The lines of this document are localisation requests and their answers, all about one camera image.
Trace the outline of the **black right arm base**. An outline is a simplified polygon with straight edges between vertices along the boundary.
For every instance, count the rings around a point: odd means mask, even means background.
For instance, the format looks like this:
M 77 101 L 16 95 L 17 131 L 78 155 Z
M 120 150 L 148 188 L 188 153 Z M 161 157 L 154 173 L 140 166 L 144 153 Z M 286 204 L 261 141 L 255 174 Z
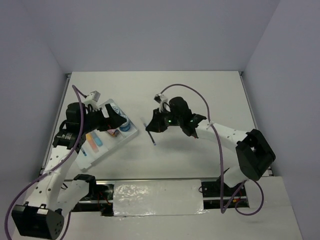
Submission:
M 223 188 L 223 205 L 225 206 L 234 192 L 241 184 L 238 183 L 235 187 L 228 187 L 224 184 Z M 204 180 L 201 181 L 201 185 L 198 188 L 198 191 L 202 194 L 203 198 L 203 208 L 205 210 L 219 209 L 220 208 L 220 199 L 221 199 L 221 181 L 220 178 L 216 180 Z M 237 192 L 230 202 L 228 208 L 234 208 L 237 206 L 239 208 L 248 208 L 249 203 L 247 200 L 247 193 L 244 186 Z

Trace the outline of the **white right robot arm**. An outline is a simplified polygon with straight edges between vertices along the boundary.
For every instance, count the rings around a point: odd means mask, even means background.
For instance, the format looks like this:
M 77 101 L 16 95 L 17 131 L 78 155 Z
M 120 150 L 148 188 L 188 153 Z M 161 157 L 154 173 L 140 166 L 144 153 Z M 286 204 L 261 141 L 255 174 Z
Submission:
M 154 100 L 159 107 L 153 110 L 146 131 L 162 133 L 168 127 L 178 126 L 188 137 L 221 144 L 236 153 L 237 163 L 222 173 L 223 180 L 217 184 L 217 190 L 223 196 L 230 195 L 243 181 L 258 181 L 276 159 L 264 135 L 257 129 L 246 132 L 209 121 L 207 117 L 193 113 L 180 96 L 168 99 L 159 93 Z

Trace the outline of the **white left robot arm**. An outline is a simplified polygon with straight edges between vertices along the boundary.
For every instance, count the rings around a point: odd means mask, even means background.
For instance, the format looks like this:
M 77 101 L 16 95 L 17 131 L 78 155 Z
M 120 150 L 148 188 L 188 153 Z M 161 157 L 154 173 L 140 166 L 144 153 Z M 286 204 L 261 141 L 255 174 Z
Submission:
M 81 153 L 86 135 L 94 130 L 105 132 L 126 122 L 111 104 L 93 108 L 74 102 L 67 106 L 66 119 L 54 136 L 51 156 L 35 188 L 23 204 L 16 204 L 11 216 L 21 236 L 56 240 L 62 233 L 66 216 L 79 200 L 97 196 L 96 178 L 76 175 L 69 187 L 62 185 L 73 162 Z

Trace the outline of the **blue round splash-lid container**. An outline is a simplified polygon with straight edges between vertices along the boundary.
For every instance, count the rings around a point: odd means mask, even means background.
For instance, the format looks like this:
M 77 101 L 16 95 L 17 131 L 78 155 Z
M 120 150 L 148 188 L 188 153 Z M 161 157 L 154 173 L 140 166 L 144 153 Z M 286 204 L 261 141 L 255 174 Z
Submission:
M 123 123 L 120 127 L 119 130 L 121 132 L 127 132 L 130 130 L 131 128 L 131 123 L 130 123 L 130 119 L 126 116 L 126 115 L 121 115 L 121 117 L 123 117 L 125 119 L 125 123 Z

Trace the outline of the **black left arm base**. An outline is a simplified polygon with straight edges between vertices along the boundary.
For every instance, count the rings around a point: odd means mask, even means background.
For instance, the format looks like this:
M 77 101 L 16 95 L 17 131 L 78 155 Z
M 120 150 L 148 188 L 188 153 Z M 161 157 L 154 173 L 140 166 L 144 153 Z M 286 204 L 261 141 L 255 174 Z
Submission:
M 103 217 L 113 217 L 113 195 L 114 184 L 99 183 L 96 178 L 89 174 L 78 174 L 73 180 L 85 180 L 89 183 L 89 190 L 87 195 L 81 198 L 73 207 L 71 212 L 99 213 Z

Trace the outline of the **yellow pink highlighter pen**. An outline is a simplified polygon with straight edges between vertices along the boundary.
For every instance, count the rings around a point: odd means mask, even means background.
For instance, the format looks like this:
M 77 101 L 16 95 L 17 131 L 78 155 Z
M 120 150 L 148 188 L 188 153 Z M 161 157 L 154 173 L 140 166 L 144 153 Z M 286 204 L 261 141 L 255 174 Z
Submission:
M 93 139 L 93 137 L 92 137 L 92 135 L 90 133 L 86 134 L 86 140 L 87 140 L 88 144 L 90 145 L 92 151 L 94 153 L 98 153 L 99 149 L 98 149 L 98 147 L 97 147 L 97 145 L 96 145 L 96 143 L 95 143 L 95 141 L 94 141 L 94 139 Z

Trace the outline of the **pink sticky notes tube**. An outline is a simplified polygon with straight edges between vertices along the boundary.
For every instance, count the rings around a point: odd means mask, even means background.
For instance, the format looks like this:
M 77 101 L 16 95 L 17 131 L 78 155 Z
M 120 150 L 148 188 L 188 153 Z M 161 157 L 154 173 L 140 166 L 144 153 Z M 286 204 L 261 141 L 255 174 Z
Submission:
M 112 136 L 113 138 L 117 137 L 117 136 L 120 134 L 120 132 L 119 132 L 119 130 L 118 130 L 117 128 L 115 128 L 115 129 L 109 129 L 109 130 L 107 130 L 106 132 L 107 132 L 110 136 Z

